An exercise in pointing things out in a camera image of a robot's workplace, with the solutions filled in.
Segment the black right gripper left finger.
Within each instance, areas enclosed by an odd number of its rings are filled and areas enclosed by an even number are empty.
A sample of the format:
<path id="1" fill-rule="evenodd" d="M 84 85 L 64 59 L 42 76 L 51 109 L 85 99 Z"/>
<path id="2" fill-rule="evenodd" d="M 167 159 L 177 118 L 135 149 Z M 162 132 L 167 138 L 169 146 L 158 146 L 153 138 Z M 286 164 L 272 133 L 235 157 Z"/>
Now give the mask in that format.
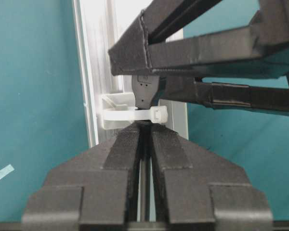
<path id="1" fill-rule="evenodd" d="M 51 169 L 22 216 L 25 231 L 121 231 L 137 219 L 140 126 Z"/>

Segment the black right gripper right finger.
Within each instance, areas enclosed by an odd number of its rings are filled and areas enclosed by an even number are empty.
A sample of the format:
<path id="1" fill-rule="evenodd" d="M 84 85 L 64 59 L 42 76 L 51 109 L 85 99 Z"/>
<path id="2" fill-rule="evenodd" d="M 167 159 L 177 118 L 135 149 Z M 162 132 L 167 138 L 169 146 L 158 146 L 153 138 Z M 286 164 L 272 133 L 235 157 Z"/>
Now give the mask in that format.
<path id="1" fill-rule="evenodd" d="M 245 170 L 176 132 L 150 132 L 156 219 L 171 231 L 271 231 L 265 194 Z"/>

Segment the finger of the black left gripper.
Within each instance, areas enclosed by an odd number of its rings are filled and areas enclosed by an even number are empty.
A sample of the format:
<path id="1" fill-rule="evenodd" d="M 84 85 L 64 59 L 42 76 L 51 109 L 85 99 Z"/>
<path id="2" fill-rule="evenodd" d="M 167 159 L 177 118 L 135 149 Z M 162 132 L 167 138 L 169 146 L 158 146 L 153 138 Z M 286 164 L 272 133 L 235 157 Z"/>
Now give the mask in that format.
<path id="1" fill-rule="evenodd" d="M 289 88 L 206 83 L 195 77 L 168 77 L 161 99 L 199 104 L 212 109 L 237 109 L 289 116 Z"/>
<path id="2" fill-rule="evenodd" d="M 278 78 L 289 73 L 289 0 L 262 0 L 247 26 L 167 41 L 216 0 L 154 0 L 109 50 L 113 75 Z"/>

